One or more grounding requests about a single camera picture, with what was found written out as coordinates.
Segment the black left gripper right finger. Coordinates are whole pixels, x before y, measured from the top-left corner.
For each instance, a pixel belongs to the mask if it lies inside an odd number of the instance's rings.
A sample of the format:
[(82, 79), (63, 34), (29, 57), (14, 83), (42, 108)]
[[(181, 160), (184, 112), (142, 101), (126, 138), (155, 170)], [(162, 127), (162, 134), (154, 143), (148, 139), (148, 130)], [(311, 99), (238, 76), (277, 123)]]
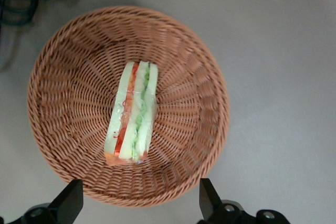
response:
[(241, 204), (222, 200), (208, 178), (199, 182), (199, 206), (203, 219), (199, 223), (286, 223), (287, 218), (271, 209), (259, 210), (255, 216), (248, 214)]

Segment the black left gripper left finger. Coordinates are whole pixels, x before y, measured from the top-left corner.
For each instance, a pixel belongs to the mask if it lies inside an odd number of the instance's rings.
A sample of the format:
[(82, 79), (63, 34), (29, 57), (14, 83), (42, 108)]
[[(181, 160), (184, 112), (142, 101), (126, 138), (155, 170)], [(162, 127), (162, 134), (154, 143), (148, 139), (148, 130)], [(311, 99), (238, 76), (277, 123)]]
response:
[(72, 180), (51, 202), (35, 205), (12, 223), (72, 224), (83, 208), (83, 181)]

